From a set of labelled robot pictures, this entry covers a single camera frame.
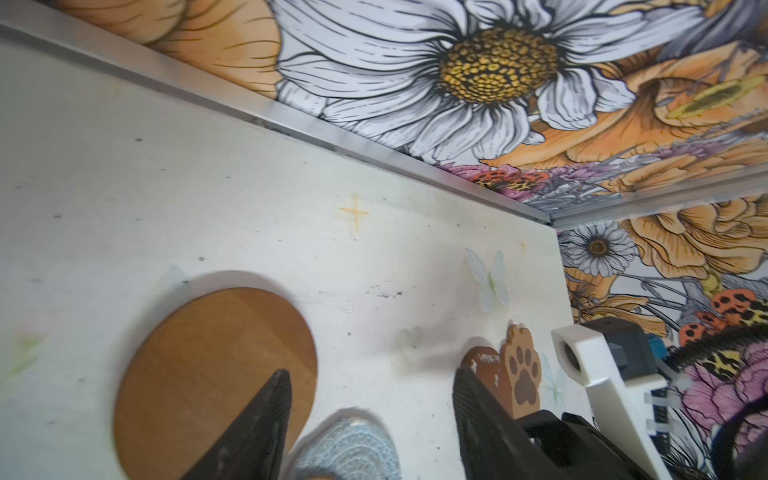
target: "metal edge strip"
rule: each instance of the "metal edge strip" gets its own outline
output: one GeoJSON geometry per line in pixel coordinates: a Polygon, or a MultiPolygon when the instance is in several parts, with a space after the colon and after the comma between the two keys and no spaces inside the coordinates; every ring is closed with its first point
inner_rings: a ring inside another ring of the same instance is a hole
{"type": "Polygon", "coordinates": [[[552,226],[567,230],[584,223],[615,221],[657,214],[693,205],[722,202],[768,192],[768,164],[740,168],[725,174],[604,200],[552,214],[552,226]]]}
{"type": "Polygon", "coordinates": [[[542,210],[32,0],[0,1],[0,34],[469,200],[551,223],[542,210]]]}

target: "white 3d printed part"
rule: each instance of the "white 3d printed part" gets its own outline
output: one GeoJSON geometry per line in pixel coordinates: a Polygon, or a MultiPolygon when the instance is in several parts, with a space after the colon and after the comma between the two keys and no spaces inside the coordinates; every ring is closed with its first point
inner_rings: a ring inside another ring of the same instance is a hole
{"type": "Polygon", "coordinates": [[[598,429],[656,480],[672,480],[649,435],[655,435],[654,408],[646,393],[667,386],[658,374],[624,382],[602,333],[581,325],[552,330],[565,373],[587,389],[598,429]]]}

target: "white wall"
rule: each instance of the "white wall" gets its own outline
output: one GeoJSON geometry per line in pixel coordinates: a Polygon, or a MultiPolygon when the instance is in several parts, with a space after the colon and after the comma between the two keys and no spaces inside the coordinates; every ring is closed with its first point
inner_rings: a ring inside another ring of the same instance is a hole
{"type": "Polygon", "coordinates": [[[463,478],[450,392],[471,337],[523,322],[554,362],[549,330],[571,314],[552,229],[6,41],[0,65],[3,478],[122,478],[127,363],[173,308],[226,286],[277,291],[308,322],[305,433],[368,409],[409,480],[463,478]],[[355,196],[359,231],[340,210],[355,196]],[[508,310],[479,312],[465,248],[502,249],[508,310]],[[416,326],[409,359],[396,332],[416,326]]]}

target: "butterfly decal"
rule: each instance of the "butterfly decal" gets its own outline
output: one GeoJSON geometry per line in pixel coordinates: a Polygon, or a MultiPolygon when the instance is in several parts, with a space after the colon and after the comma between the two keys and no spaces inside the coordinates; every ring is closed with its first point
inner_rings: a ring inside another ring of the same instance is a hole
{"type": "Polygon", "coordinates": [[[496,252],[490,272],[485,268],[485,264],[480,260],[477,253],[470,249],[467,249],[467,259],[469,259],[469,268],[472,271],[472,276],[477,280],[480,288],[478,292],[480,310],[483,313],[490,313],[495,304],[494,296],[501,305],[509,306],[509,292],[507,292],[507,286],[504,283],[507,271],[504,267],[502,251],[498,250],[496,252]]]}
{"type": "Polygon", "coordinates": [[[553,376],[549,360],[543,353],[541,354],[541,370],[544,374],[547,393],[552,398],[553,410],[563,412],[565,410],[565,372],[563,369],[558,369],[557,376],[553,376]]]}

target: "round wooden board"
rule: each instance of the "round wooden board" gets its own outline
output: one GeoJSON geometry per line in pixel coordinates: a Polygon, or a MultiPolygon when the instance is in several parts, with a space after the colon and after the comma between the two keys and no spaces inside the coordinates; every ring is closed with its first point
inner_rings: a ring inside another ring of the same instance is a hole
{"type": "Polygon", "coordinates": [[[202,296],[163,321],[123,378],[114,412],[118,457],[132,480],[178,480],[277,369],[290,372],[288,451],[310,416],[315,344],[284,298],[253,288],[202,296]]]}

